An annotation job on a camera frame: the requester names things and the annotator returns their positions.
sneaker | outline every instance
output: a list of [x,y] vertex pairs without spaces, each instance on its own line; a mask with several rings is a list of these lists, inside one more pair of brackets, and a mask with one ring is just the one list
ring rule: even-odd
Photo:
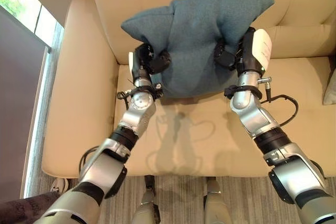
[[55,178],[50,191],[56,191],[59,194],[65,193],[69,189],[69,181],[67,178]]

black cable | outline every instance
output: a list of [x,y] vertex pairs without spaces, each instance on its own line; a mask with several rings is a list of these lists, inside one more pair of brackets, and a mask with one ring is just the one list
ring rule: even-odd
[[129,106],[128,106],[128,101],[127,101],[127,97],[129,97],[131,94],[130,93],[125,93],[125,92],[118,92],[117,93],[117,98],[119,100],[124,100],[125,102],[125,106],[126,106],[126,109],[128,110]]
[[78,166],[78,172],[80,173],[80,170],[82,169],[82,167],[85,165],[86,163],[86,158],[87,156],[92,153],[92,152],[95,152],[97,150],[99,146],[95,146],[95,147],[92,147],[90,149],[88,149],[83,155],[82,157],[80,158],[80,161],[79,161],[79,166]]
[[262,101],[261,104],[265,103],[265,102],[273,102],[279,98],[284,98],[285,100],[289,100],[291,101],[294,105],[295,105],[295,113],[286,121],[284,121],[283,123],[280,123],[280,127],[286,125],[287,123],[289,123],[290,121],[292,121],[294,119],[294,117],[297,115],[298,111],[299,111],[299,104],[298,102],[292,98],[292,97],[289,97],[288,95],[285,95],[285,94],[280,94],[280,95],[277,95],[276,97],[272,97],[270,99],[267,99],[265,101]]

sofa seat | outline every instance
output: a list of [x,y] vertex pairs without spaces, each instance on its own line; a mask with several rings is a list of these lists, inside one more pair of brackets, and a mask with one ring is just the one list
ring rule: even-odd
[[[299,103],[298,115],[283,130],[327,176],[336,175],[336,105],[323,106],[329,72],[327,57],[272,59],[273,95]],[[119,67],[118,91],[131,89],[129,66]],[[259,89],[264,93],[264,85]],[[115,104],[115,125],[125,105]],[[266,108],[281,123],[295,107],[284,99]],[[270,170],[223,93],[193,99],[157,100],[148,130],[138,140],[126,167],[129,175],[265,176]]]

teal cushion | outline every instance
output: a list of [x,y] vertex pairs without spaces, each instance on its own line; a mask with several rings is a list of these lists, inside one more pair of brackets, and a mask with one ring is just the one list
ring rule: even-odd
[[274,0],[174,0],[124,21],[122,29],[153,47],[154,57],[167,50],[169,67],[152,76],[165,97],[187,98],[223,91],[237,74],[215,63],[213,51],[224,38],[235,53],[250,24]]

dark fabric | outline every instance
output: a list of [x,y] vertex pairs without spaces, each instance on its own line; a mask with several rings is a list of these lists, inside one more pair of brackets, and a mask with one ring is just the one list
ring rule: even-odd
[[0,204],[0,224],[34,223],[56,201],[55,191]]
[[187,98],[220,92],[236,83],[236,73],[214,62],[213,51],[224,38],[235,53],[250,24],[274,0],[174,0],[170,6],[145,10],[124,21],[122,29],[152,45],[154,56],[166,49],[170,66],[153,75],[165,97]]

